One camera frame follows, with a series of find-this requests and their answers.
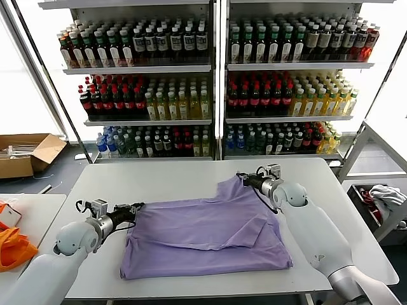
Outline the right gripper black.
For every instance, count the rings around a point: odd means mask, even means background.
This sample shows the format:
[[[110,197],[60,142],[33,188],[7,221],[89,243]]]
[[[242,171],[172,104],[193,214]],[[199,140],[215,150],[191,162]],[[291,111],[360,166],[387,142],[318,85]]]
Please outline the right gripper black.
[[[236,176],[240,178],[244,187],[251,186],[257,189],[261,193],[268,193],[271,186],[271,178],[261,177],[256,174],[236,173]]]

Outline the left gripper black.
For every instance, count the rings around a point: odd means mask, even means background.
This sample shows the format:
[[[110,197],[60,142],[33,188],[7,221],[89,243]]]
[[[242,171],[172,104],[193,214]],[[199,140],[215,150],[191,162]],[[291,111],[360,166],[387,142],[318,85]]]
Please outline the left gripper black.
[[[111,219],[113,228],[116,229],[120,224],[127,222],[135,224],[135,216],[143,208],[145,203],[133,203],[132,205],[116,205],[112,212],[106,215]]]

